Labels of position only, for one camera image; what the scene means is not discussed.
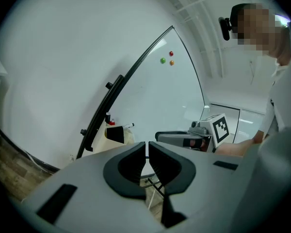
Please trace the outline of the person's right forearm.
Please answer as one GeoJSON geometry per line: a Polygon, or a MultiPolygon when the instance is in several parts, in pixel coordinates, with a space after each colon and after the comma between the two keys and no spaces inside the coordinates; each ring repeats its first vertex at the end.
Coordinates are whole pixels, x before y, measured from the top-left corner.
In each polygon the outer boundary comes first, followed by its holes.
{"type": "Polygon", "coordinates": [[[247,150],[254,144],[262,143],[263,139],[249,139],[243,142],[234,143],[223,143],[215,151],[215,154],[219,155],[231,155],[231,156],[244,156],[247,150]]]}

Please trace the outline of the black and white whiteboard eraser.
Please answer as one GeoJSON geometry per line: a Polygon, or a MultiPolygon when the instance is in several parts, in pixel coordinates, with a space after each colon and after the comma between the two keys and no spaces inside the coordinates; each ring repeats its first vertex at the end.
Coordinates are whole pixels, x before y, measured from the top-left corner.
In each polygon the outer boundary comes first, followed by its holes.
{"type": "Polygon", "coordinates": [[[124,130],[122,126],[110,127],[106,129],[106,138],[124,144],[124,130]]]}

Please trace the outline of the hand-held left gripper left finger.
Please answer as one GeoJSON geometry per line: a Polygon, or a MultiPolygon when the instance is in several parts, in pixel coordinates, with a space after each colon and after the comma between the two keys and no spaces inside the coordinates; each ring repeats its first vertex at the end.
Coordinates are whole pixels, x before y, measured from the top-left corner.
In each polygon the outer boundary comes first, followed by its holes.
{"type": "Polygon", "coordinates": [[[145,143],[82,157],[39,185],[21,205],[36,230],[162,230],[139,184],[145,143]]]}

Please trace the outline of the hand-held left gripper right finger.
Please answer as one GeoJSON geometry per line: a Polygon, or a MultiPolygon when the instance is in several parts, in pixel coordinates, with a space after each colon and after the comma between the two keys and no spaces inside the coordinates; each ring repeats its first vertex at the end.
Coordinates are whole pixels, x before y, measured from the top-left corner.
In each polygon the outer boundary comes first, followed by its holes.
{"type": "Polygon", "coordinates": [[[242,160],[153,141],[148,144],[148,154],[164,187],[163,219],[188,218],[213,202],[242,160]]]}

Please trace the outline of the person's white shirt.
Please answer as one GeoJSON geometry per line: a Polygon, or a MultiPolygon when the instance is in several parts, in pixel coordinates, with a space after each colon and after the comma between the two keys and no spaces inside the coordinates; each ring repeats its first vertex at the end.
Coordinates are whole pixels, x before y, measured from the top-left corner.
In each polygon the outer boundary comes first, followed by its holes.
{"type": "Polygon", "coordinates": [[[286,129],[291,129],[291,66],[278,68],[259,128],[265,136],[286,129]]]}

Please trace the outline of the white storage box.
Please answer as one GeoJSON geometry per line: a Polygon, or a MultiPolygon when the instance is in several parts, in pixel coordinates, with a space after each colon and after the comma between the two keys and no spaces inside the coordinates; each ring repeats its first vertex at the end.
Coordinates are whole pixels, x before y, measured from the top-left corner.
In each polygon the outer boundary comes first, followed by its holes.
{"type": "Polygon", "coordinates": [[[134,143],[134,135],[130,129],[124,130],[124,143],[119,143],[113,140],[109,140],[106,137],[106,129],[113,128],[115,126],[108,126],[106,122],[103,122],[92,142],[93,154],[104,152],[113,148],[121,147],[127,144],[134,143]]]}

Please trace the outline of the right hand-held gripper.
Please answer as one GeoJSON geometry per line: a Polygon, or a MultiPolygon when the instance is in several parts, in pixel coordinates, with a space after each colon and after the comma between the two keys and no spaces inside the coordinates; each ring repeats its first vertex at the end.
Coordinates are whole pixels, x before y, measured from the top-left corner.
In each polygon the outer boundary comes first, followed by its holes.
{"type": "Polygon", "coordinates": [[[202,152],[215,152],[230,135],[225,114],[193,121],[188,132],[165,131],[156,132],[157,142],[178,147],[188,147],[202,152]]]}

